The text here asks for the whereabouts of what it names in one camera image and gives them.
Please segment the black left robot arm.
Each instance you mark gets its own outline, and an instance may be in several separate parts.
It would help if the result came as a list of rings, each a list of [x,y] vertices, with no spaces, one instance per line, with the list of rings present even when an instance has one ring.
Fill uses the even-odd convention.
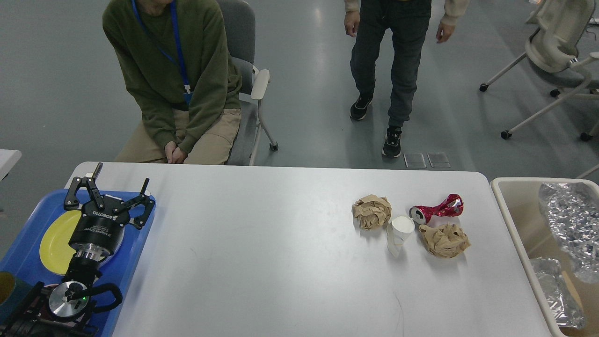
[[[1,261],[3,337],[109,337],[156,201],[98,189],[102,164],[39,201]]]

